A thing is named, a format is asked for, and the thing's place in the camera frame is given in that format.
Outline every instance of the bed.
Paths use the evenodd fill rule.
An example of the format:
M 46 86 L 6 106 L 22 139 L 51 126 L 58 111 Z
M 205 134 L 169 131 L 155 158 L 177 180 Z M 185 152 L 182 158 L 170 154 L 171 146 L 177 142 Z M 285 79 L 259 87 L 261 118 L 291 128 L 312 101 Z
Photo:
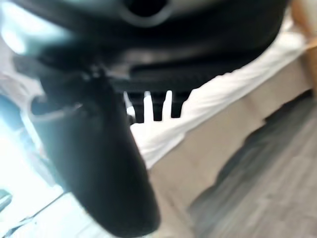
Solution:
M 187 212 L 264 119 L 311 89 L 305 38 L 283 29 L 258 59 L 194 90 L 180 119 L 131 127 L 149 169 L 162 225 L 158 238 L 194 237 Z

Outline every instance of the white bed sheet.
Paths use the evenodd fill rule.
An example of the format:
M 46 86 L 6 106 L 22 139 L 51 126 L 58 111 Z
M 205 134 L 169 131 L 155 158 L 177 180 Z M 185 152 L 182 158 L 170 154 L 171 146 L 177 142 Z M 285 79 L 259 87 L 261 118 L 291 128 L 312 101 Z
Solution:
M 177 146 L 188 131 L 253 91 L 298 58 L 304 50 L 305 38 L 301 34 L 281 31 L 274 43 L 259 58 L 193 90 L 183 106 L 180 119 L 163 117 L 162 122 L 146 121 L 132 125 L 132 133 L 147 168 L 150 169 Z

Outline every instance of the white fabric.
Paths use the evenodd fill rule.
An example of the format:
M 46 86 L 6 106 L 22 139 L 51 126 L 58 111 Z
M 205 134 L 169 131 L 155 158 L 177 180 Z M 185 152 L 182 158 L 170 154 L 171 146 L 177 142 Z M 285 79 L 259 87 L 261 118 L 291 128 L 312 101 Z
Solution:
M 29 92 L 22 83 L 4 73 L 0 73 L 0 94 L 10 98 L 19 107 L 24 105 L 29 96 Z
M 286 12 L 285 12 L 285 16 L 284 16 L 283 24 L 281 26 L 281 30 L 282 31 L 289 31 L 293 26 L 294 26 L 294 20 L 292 18 L 292 9 L 291 9 L 291 7 L 288 7 Z
M 148 122 L 131 126 L 138 147 L 150 169 L 178 145 L 189 130 L 250 93 L 301 55 L 305 39 L 298 33 L 281 32 L 259 58 L 247 66 L 218 76 L 193 90 L 185 102 L 180 119 Z

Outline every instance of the beige wall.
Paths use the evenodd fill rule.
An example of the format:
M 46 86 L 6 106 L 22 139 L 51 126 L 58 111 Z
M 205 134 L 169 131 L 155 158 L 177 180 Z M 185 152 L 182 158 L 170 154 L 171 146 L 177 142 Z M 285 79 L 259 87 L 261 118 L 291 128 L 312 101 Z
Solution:
M 317 36 L 317 0 L 301 0 L 304 10 L 308 16 L 308 21 L 312 26 L 314 35 Z

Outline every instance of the floor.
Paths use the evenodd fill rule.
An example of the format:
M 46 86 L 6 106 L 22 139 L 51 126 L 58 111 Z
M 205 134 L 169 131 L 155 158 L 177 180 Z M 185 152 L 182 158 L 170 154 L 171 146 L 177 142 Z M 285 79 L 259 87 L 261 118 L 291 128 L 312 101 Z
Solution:
M 190 209 L 199 238 L 317 238 L 317 106 L 267 118 Z

